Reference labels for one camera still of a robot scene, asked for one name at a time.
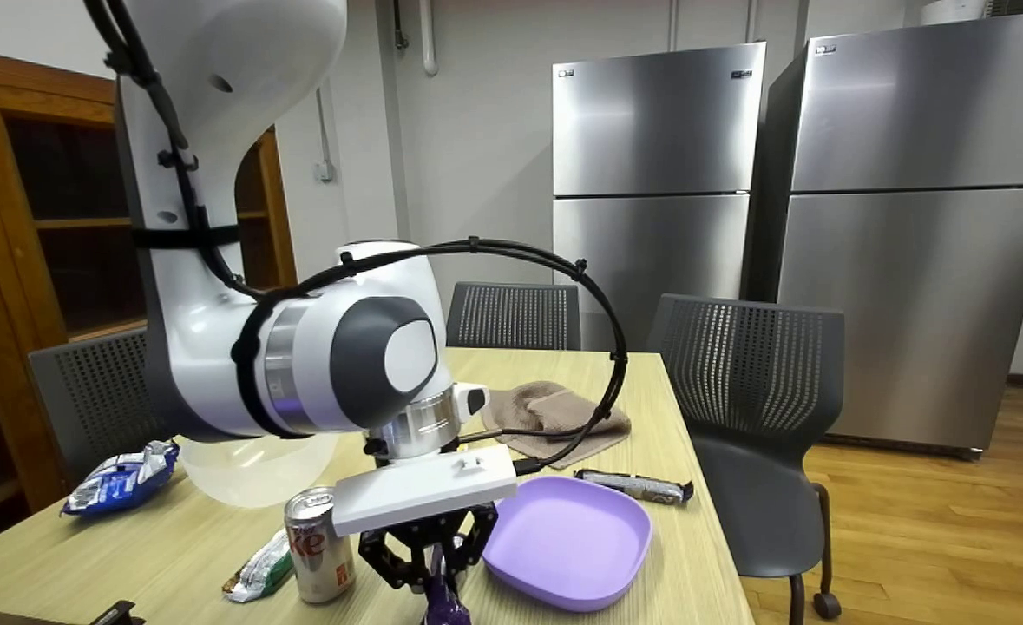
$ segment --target gray chair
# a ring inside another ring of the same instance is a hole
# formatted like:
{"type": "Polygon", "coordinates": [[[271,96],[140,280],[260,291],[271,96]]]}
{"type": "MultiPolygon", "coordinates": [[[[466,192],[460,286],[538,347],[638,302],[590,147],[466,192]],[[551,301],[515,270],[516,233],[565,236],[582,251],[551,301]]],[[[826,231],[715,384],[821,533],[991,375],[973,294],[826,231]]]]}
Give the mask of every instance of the gray chair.
{"type": "Polygon", "coordinates": [[[665,361],[739,574],[789,577],[798,625],[801,574],[824,562],[813,606],[839,617],[828,491],[809,484],[803,459],[842,410],[842,314],[662,296],[650,346],[665,361]]]}
{"type": "Polygon", "coordinates": [[[445,345],[577,351],[577,287],[458,282],[445,324],[445,345]]]}
{"type": "Polygon", "coordinates": [[[171,436],[145,390],[145,329],[42,349],[29,364],[74,484],[110,456],[171,436]]]}

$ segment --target chair leg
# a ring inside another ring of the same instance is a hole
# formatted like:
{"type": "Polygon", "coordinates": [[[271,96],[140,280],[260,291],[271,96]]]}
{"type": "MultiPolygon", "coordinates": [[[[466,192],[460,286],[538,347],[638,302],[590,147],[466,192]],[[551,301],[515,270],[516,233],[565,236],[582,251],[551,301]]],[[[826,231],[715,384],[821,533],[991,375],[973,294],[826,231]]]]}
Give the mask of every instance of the chair leg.
{"type": "Polygon", "coordinates": [[[820,516],[824,518],[824,576],[820,578],[820,591],[812,597],[812,606],[816,614],[830,620],[843,612],[836,594],[832,593],[832,499],[824,485],[812,484],[812,488],[819,495],[820,516]]]}
{"type": "Polygon", "coordinates": [[[804,625],[804,578],[789,576],[789,625],[804,625]]]}

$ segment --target chair caster wheel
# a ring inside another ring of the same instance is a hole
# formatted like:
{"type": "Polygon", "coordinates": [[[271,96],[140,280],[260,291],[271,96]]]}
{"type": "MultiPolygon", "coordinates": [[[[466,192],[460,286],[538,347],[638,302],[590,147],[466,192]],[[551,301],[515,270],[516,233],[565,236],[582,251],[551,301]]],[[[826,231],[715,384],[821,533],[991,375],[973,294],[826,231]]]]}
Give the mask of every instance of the chair caster wheel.
{"type": "Polygon", "coordinates": [[[819,614],[820,618],[826,621],[839,617],[843,613],[839,599],[836,598],[836,594],[832,593],[816,593],[812,597],[812,606],[815,608],[815,613],[819,614]]]}

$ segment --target mesh chair back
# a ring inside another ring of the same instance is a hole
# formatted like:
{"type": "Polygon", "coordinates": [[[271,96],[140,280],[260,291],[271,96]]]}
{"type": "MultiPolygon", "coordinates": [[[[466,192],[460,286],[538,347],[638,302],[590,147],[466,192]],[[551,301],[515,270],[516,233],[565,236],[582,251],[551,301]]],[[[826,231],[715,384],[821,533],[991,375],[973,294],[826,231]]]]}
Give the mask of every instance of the mesh chair back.
{"type": "Polygon", "coordinates": [[[650,332],[690,432],[802,458],[843,401],[843,316],[662,296],[650,332]]]}
{"type": "Polygon", "coordinates": [[[453,287],[445,344],[580,349],[577,287],[458,282],[453,287]]]}
{"type": "Polygon", "coordinates": [[[171,435],[145,391],[145,329],[42,349],[29,363],[73,483],[171,435]]]}

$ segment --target purple plate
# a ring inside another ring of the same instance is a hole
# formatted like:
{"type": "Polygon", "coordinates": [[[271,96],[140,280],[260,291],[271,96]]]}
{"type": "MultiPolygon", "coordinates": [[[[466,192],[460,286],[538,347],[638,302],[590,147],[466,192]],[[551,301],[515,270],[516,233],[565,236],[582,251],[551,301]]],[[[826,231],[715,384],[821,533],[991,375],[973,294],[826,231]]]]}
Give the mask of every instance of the purple plate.
{"type": "Polygon", "coordinates": [[[570,612],[603,610],[623,596],[654,535],[637,501],[583,479],[528,480],[496,509],[484,549],[488,570],[570,612]]]}

